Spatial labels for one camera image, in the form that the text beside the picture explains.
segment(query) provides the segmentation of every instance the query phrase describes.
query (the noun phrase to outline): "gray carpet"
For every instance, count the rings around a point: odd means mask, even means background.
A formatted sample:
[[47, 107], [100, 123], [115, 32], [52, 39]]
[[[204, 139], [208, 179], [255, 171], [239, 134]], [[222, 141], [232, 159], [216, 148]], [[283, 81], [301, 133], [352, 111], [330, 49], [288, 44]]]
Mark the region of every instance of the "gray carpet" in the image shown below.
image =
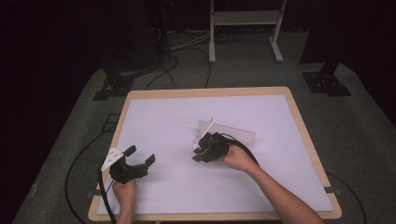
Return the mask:
[[[318, 71], [322, 64], [299, 64], [307, 33], [281, 32], [278, 45], [284, 57], [277, 63], [268, 43], [269, 34], [246, 34], [234, 44], [217, 44], [217, 61], [211, 65], [208, 88], [286, 86], [290, 88], [307, 130], [326, 171], [337, 175], [359, 196], [368, 223], [396, 220], [396, 130], [359, 77], [340, 65], [336, 77], [352, 96], [329, 97], [312, 93], [302, 72]], [[196, 36], [172, 34], [177, 46]], [[206, 43], [194, 46], [207, 52]], [[179, 89], [204, 88], [209, 72], [206, 56], [197, 49], [173, 54], [177, 67], [170, 73]], [[170, 68], [175, 60], [164, 63]], [[133, 90], [143, 90], [163, 71], [138, 77]], [[78, 223], [64, 196], [64, 183], [75, 158], [99, 134], [108, 114], [120, 113], [124, 97], [106, 101], [92, 98], [104, 84], [103, 70], [92, 75], [59, 135], [14, 223]], [[169, 76], [155, 80], [150, 89], [173, 89]], [[70, 172], [68, 194], [76, 213], [85, 222], [91, 192], [97, 185], [96, 169], [106, 156], [113, 133], [103, 133], [90, 144]], [[343, 210], [341, 218], [328, 223], [363, 223], [358, 201], [345, 183], [329, 176]]]

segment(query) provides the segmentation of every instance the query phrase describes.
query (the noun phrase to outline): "cable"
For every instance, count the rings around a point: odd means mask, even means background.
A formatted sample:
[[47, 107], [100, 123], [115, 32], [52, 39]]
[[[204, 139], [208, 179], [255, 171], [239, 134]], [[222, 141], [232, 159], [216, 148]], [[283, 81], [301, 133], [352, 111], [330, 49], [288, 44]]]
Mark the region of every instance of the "cable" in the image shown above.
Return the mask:
[[108, 186], [106, 193], [108, 193], [108, 191], [110, 190], [111, 186], [113, 186], [115, 180], [111, 180], [110, 185]]
[[116, 218], [114, 217], [113, 212], [111, 211], [111, 207], [110, 207], [110, 204], [108, 203], [108, 199], [107, 199], [107, 194], [106, 194], [106, 192], [105, 192], [105, 185], [104, 185], [104, 183], [103, 183], [103, 177], [102, 177], [102, 170], [101, 170], [101, 167], [103, 166], [103, 163], [105, 163], [105, 160], [106, 160], [106, 159], [103, 159], [101, 165], [98, 166], [98, 169], [97, 169], [97, 172], [98, 172], [97, 174], [98, 174], [99, 189], [100, 189], [100, 192], [101, 192], [101, 194], [102, 194], [103, 203], [105, 204], [105, 208], [106, 208], [106, 210], [107, 210], [107, 213], [108, 213], [108, 215], [110, 216], [111, 223], [112, 223], [112, 224], [116, 224], [116, 223], [117, 223], [117, 220], [116, 220]]
[[182, 48], [182, 49], [176, 49], [176, 50], [174, 50], [174, 52], [181, 51], [181, 50], [183, 50], [183, 49], [195, 49], [195, 50], [199, 50], [199, 51], [201, 51], [201, 52], [206, 56], [207, 62], [208, 62], [208, 64], [209, 64], [209, 72], [208, 72], [208, 74], [207, 74], [206, 83], [205, 83], [205, 88], [207, 88], [207, 84], [209, 83], [210, 75], [211, 75], [211, 72], [212, 72], [212, 64], [211, 64], [210, 61], [209, 61], [209, 56], [207, 55], [207, 53], [206, 53], [204, 50], [198, 49], [198, 48]]
[[150, 29], [151, 29], [151, 30], [156, 30], [156, 31], [158, 31], [157, 41], [160, 40], [160, 39], [161, 39], [161, 36], [162, 36], [161, 30], [158, 29], [157, 27], [151, 27]]
[[[176, 59], [176, 64], [171, 68], [171, 70], [173, 70], [178, 65], [178, 58], [174, 55], [170, 55], [170, 56]], [[163, 67], [163, 71], [166, 72], [166, 74], [168, 74], [168, 76], [171, 78], [172, 83], [175, 85], [176, 89], [178, 89], [176, 82], [174, 81], [172, 75], [169, 73], [170, 71], [166, 70], [163, 65], [162, 65], [162, 67]]]
[[177, 64], [178, 64], [178, 58], [177, 58], [176, 56], [174, 56], [174, 55], [170, 55], [170, 56], [173, 57], [174, 59], [176, 59], [175, 65], [172, 66], [171, 69], [165, 70], [165, 72], [159, 74], [159, 75], [156, 76], [154, 79], [152, 79], [152, 80], [150, 81], [150, 83], [146, 86], [145, 90], [148, 90], [148, 89], [149, 89], [149, 86], [150, 86], [155, 80], [157, 80], [159, 77], [162, 77], [162, 76], [165, 75], [165, 74], [168, 74], [169, 77], [170, 77], [170, 78], [172, 79], [172, 81], [174, 82], [174, 80], [173, 80], [172, 76], [169, 74], [169, 72], [176, 68], [176, 66], [177, 66]]
[[193, 39], [192, 41], [190, 41], [190, 42], [188, 42], [188, 43], [186, 43], [186, 44], [179, 45], [179, 46], [176, 46], [176, 47], [171, 47], [171, 48], [169, 48], [169, 49], [170, 49], [170, 50], [175, 50], [175, 49], [186, 48], [186, 47], [188, 47], [188, 46], [198, 44], [199, 42], [202, 42], [202, 41], [208, 39], [209, 37], [210, 37], [210, 32], [209, 32], [209, 31], [206, 31], [204, 35], [202, 35], [202, 36], [200, 36], [200, 37], [198, 37], [198, 38], [196, 38], [196, 39]]
[[82, 220], [82, 218], [77, 214], [77, 212], [74, 210], [73, 205], [70, 202], [69, 199], [69, 195], [67, 192], [67, 186], [68, 186], [68, 182], [69, 182], [69, 176], [73, 170], [73, 167], [75, 165], [75, 163], [77, 162], [77, 160], [79, 159], [79, 157], [82, 155], [82, 153], [84, 153], [84, 151], [93, 143], [95, 142], [97, 139], [99, 139], [102, 135], [104, 135], [105, 133], [107, 133], [109, 130], [113, 129], [116, 125], [112, 126], [111, 128], [107, 129], [106, 131], [98, 134], [93, 140], [91, 140], [90, 143], [88, 143], [79, 153], [78, 155], [75, 157], [75, 159], [73, 160], [72, 164], [69, 167], [69, 170], [67, 172], [66, 175], [66, 180], [64, 182], [64, 196], [66, 197], [66, 201], [67, 201], [67, 205], [69, 206], [71, 212], [73, 213], [73, 215], [76, 217], [76, 219], [78, 219], [78, 221], [82, 224], [85, 224], [85, 222]]
[[224, 135], [224, 136], [228, 136], [228, 137], [231, 137], [233, 140], [235, 140], [235, 141], [238, 141], [238, 140], [236, 140], [234, 137], [232, 137], [232, 136], [230, 136], [229, 134], [227, 134], [227, 133], [220, 133], [221, 135]]
[[352, 187], [350, 187], [343, 179], [341, 179], [339, 176], [334, 175], [328, 171], [325, 171], [325, 173], [327, 175], [330, 175], [332, 177], [334, 177], [335, 179], [337, 179], [338, 181], [340, 181], [341, 183], [343, 183], [347, 189], [349, 189], [349, 191], [353, 194], [353, 196], [355, 197], [356, 201], [358, 201], [359, 207], [361, 209], [361, 214], [363, 215], [363, 222], [364, 224], [367, 224], [367, 216], [366, 216], [366, 212], [364, 211], [364, 207], [363, 207], [363, 203], [361, 202], [361, 199], [359, 198], [358, 194], [352, 189]]
[[153, 66], [152, 68], [149, 68], [149, 69], [147, 69], [147, 70], [143, 70], [143, 71], [138, 71], [138, 72], [136, 72], [136, 73], [132, 73], [132, 74], [129, 74], [129, 75], [121, 75], [122, 77], [125, 77], [125, 78], [136, 78], [136, 77], [139, 77], [139, 76], [143, 76], [143, 75], [145, 75], [145, 74], [149, 74], [149, 73], [152, 73], [154, 70], [156, 70], [158, 68], [158, 65], [156, 65], [156, 66]]
[[222, 45], [231, 45], [231, 44], [237, 43], [239, 41], [242, 41], [245, 38], [245, 35], [243, 33], [240, 33], [239, 35], [241, 35], [242, 37], [238, 37], [236, 35], [218, 34], [215, 37], [216, 38], [215, 42], [217, 44], [222, 44]]
[[168, 82], [166, 85], [163, 86], [163, 90], [166, 90], [166, 88], [167, 88], [170, 84], [174, 84], [174, 83], [173, 83], [173, 82]]
[[207, 33], [207, 30], [185, 30], [185, 31], [180, 31], [182, 34], [187, 34], [187, 35], [197, 35], [199, 36], [201, 33]]
[[226, 143], [229, 144], [234, 144], [237, 145], [239, 147], [241, 147], [248, 155], [249, 157], [256, 163], [259, 165], [259, 162], [256, 160], [256, 158], [254, 157], [253, 153], [251, 153], [251, 151], [248, 149], [248, 147], [246, 147], [243, 143], [239, 142], [238, 140], [233, 140], [233, 139], [229, 139], [229, 138], [225, 138], [227, 139]]

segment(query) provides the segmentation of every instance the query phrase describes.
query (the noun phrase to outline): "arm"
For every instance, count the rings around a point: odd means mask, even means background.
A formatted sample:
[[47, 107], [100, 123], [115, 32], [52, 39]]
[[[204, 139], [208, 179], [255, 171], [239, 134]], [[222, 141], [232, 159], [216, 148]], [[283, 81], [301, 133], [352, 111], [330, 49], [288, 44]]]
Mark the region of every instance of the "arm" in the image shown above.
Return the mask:
[[130, 180], [125, 184], [114, 182], [113, 191], [120, 203], [120, 214], [117, 218], [117, 224], [134, 223], [134, 210], [136, 208], [136, 182]]
[[283, 223], [324, 223], [311, 207], [277, 183], [242, 148], [230, 146], [228, 154], [219, 161], [251, 176]]

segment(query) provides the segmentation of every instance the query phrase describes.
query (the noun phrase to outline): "black curtain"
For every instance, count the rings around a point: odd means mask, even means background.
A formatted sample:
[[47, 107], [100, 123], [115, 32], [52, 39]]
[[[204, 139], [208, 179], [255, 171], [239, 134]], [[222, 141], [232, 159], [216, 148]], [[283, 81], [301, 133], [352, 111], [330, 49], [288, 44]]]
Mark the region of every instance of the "black curtain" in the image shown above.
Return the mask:
[[11, 223], [82, 89], [101, 67], [101, 43], [84, 1], [13, 0], [0, 8], [0, 217]]
[[301, 63], [336, 59], [349, 67], [393, 125], [395, 9], [389, 0], [322, 0], [301, 58]]

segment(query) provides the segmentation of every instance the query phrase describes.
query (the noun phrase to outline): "person's right hand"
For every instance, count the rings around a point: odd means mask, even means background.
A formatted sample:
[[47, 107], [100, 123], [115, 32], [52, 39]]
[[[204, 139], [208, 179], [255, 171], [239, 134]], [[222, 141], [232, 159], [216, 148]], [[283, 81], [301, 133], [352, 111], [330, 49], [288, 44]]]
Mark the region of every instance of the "person's right hand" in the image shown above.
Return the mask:
[[250, 157], [249, 155], [242, 149], [236, 145], [230, 145], [227, 155], [220, 157], [216, 161], [221, 161], [224, 164], [234, 168], [235, 170], [240, 170], [244, 172], [248, 172], [251, 169], [259, 167]]
[[136, 208], [136, 181], [129, 180], [125, 184], [114, 182], [113, 191], [120, 204], [120, 214], [117, 224], [134, 223], [134, 210]]

